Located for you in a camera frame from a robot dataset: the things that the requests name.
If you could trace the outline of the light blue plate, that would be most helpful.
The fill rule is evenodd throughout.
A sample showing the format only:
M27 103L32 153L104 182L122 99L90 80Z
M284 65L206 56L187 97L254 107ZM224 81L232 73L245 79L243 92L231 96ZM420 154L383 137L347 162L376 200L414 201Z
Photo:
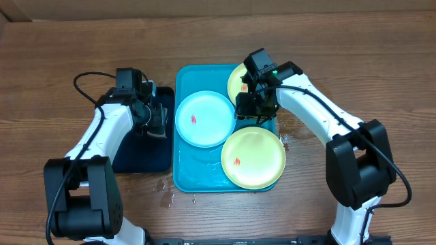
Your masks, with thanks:
M199 91L181 101L175 114L178 134L188 144L210 148L225 142L236 126L232 102L214 91Z

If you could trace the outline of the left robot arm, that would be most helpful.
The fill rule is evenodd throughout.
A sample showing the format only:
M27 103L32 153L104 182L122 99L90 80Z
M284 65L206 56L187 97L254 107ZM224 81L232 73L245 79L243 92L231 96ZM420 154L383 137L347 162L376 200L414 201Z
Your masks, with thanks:
M134 129L165 135L166 109L155 100L153 82L117 82L94 101L95 115L76 146L44 166L48 217L46 241L53 237L87 244L143 244L142 228L123 214L112 162Z

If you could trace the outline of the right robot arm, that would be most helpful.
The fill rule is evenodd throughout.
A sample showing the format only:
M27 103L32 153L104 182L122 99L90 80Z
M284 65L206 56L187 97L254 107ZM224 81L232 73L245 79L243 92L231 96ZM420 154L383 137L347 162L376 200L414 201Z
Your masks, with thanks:
M369 224L388 187L396 181L385 127L363 122L323 95L292 62L244 62L228 79L228 94L240 119L263 123L279 108L297 116L326 150L326 181L337 200L335 222L323 244L391 244L374 237Z

